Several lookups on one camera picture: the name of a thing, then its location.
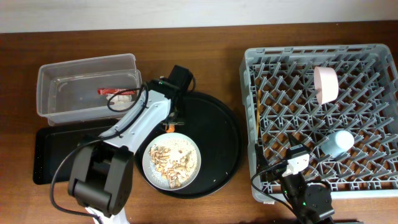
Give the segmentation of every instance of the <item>clear plastic container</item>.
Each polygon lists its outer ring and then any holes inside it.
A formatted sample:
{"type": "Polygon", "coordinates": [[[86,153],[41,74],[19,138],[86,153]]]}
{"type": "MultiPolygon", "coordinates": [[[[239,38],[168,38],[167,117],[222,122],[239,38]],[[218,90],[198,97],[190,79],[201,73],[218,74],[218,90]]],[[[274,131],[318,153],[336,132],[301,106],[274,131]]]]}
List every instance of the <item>clear plastic container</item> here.
{"type": "Polygon", "coordinates": [[[133,54],[43,65],[37,79],[37,114],[47,118],[50,125],[122,117],[125,113],[110,111],[106,96],[97,90],[140,85],[141,74],[133,54]]]}

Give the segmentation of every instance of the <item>gray plastic grid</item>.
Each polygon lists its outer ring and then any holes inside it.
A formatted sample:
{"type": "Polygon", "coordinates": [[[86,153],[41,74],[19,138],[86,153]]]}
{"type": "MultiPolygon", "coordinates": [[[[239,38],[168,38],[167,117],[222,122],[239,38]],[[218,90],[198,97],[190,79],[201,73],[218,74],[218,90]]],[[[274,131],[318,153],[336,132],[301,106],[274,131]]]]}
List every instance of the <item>gray plastic grid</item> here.
{"type": "MultiPolygon", "coordinates": [[[[269,164],[284,157],[292,133],[313,149],[305,178],[329,182],[333,198],[398,196],[398,74],[381,44],[248,49],[241,68],[248,124],[250,174],[256,173],[255,143],[269,164]],[[339,95],[319,105],[313,85],[316,66],[334,68],[339,95]],[[260,136],[256,137],[257,91],[261,90],[260,136]],[[332,159],[320,146],[338,130],[351,132],[354,147],[332,159]]],[[[284,199],[278,182],[255,184],[284,199]]],[[[271,200],[252,188],[260,202],[271,200]]]]}

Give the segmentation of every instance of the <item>black round tray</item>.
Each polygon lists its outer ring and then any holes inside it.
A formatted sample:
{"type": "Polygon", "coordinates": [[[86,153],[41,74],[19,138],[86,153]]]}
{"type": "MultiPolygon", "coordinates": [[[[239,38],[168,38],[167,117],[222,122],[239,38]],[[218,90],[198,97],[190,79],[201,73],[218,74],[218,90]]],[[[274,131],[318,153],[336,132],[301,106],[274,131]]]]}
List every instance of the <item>black round tray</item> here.
{"type": "Polygon", "coordinates": [[[164,134],[164,126],[157,126],[136,153],[136,164],[145,180],[163,194],[177,198],[203,197],[222,188],[231,180],[241,163],[243,138],[235,114],[220,100],[191,93],[184,97],[185,124],[175,132],[190,137],[199,147],[201,167],[195,180],[180,190],[161,190],[152,185],[142,171],[142,157],[148,144],[164,134]]]}

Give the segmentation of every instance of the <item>white plate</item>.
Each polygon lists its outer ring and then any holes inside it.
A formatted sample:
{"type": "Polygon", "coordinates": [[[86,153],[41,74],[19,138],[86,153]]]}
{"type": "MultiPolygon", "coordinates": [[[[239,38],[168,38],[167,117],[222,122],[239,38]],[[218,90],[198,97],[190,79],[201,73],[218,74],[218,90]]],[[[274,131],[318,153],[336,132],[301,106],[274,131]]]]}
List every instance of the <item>white plate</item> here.
{"type": "Polygon", "coordinates": [[[157,188],[162,189],[162,190],[179,190],[179,189],[182,189],[182,188],[188,186],[198,175],[199,170],[200,170],[200,164],[201,164],[201,157],[200,157],[200,151],[199,151],[198,146],[188,136],[186,136],[184,134],[180,134],[180,133],[167,133],[167,134],[162,134],[162,135],[156,137],[154,140],[152,140],[149,143],[149,145],[145,149],[144,156],[142,157],[142,169],[144,170],[144,174],[147,177],[148,181],[151,184],[153,184],[154,186],[156,186],[157,188]],[[164,140],[170,139],[170,138],[180,138],[180,139],[184,139],[184,140],[188,141],[189,143],[191,143],[192,146],[195,148],[195,150],[197,152],[197,157],[198,157],[197,167],[196,167],[195,171],[193,172],[193,174],[191,175],[191,177],[189,178],[189,180],[186,181],[185,183],[181,184],[180,187],[175,187],[173,189],[170,188],[169,181],[163,179],[162,174],[155,170],[155,164],[150,161],[150,155],[148,154],[148,152],[150,151],[151,147],[154,144],[157,144],[158,142],[161,142],[161,141],[164,141],[164,140]]]}

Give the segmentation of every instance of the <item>wooden table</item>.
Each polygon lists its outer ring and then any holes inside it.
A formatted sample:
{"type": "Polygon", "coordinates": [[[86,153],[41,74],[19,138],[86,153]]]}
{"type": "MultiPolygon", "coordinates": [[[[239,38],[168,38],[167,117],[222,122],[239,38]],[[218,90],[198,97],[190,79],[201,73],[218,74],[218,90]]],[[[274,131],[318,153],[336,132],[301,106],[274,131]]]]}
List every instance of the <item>wooden table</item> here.
{"type": "MultiPolygon", "coordinates": [[[[36,113],[41,65],[81,58],[133,53],[144,80],[168,75],[175,64],[189,68],[197,90],[215,96],[238,116],[246,133],[238,68],[251,47],[386,44],[398,61],[398,21],[332,24],[138,29],[0,34],[0,223],[92,223],[90,218],[51,206],[49,185],[32,181],[36,131],[47,120],[36,113]]],[[[134,170],[126,205],[132,223],[281,223],[293,218],[285,207],[256,202],[250,190],[246,152],[238,173],[221,190],[196,200],[155,191],[134,170]]],[[[56,201],[83,211],[56,185],[56,201]]],[[[335,220],[396,223],[398,198],[335,200],[335,220]]]]}

